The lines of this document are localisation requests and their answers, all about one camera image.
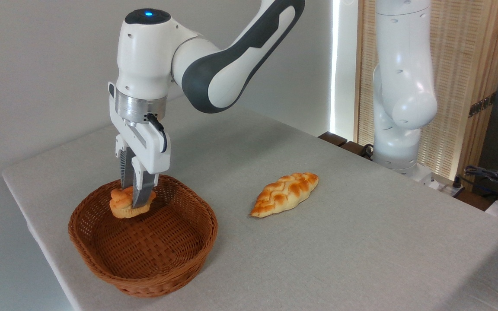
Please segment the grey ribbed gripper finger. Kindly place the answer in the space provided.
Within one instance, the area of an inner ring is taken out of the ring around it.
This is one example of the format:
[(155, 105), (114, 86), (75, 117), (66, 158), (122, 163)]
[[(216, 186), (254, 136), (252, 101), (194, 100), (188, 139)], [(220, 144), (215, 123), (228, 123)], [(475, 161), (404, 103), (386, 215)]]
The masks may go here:
[(138, 209), (146, 205), (150, 199), (153, 187), (158, 183), (158, 174), (151, 174), (138, 157), (132, 158), (133, 168), (133, 209)]
[(135, 156), (132, 148), (119, 134), (116, 136), (116, 157), (119, 159), (121, 170), (121, 187), (126, 189), (134, 183), (134, 168), (132, 158)]

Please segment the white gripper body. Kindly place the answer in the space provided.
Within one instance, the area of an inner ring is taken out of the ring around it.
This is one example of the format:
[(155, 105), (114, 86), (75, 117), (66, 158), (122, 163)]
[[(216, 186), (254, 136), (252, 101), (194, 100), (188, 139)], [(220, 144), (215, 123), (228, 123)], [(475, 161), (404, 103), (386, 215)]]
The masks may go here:
[(162, 173), (170, 167), (171, 147), (168, 134), (159, 131), (150, 122), (130, 125), (116, 112), (119, 91), (109, 82), (109, 115), (113, 126), (118, 130), (135, 156), (151, 174)]

